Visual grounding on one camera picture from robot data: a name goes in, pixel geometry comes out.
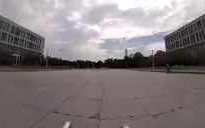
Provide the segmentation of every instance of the cloud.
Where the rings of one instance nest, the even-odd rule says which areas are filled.
[[[164,48],[164,35],[203,13],[205,0],[0,0],[0,14],[44,36],[50,55],[70,60],[122,58],[125,48],[150,55]]]
[[[146,46],[156,42],[163,42],[163,38],[166,35],[166,32],[159,32],[148,36],[136,36],[129,38],[127,40],[120,39],[108,39],[104,40],[100,44],[102,49],[113,49],[113,50],[123,50],[125,48]]]

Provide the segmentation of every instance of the lamp post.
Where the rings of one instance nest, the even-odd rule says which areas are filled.
[[[155,68],[154,50],[152,50],[152,65]]]

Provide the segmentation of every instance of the building facade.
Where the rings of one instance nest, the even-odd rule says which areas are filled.
[[[205,14],[165,37],[169,59],[205,64]]]
[[[44,37],[0,15],[0,63],[39,63],[44,44]]]

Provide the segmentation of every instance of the ground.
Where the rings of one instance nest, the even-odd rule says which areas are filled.
[[[0,128],[205,127],[205,75],[0,72]]]

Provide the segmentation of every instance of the white marking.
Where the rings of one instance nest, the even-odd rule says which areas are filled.
[[[62,128],[71,128],[71,122],[70,121],[66,121]]]
[[[128,124],[123,124],[121,128],[130,128]]]

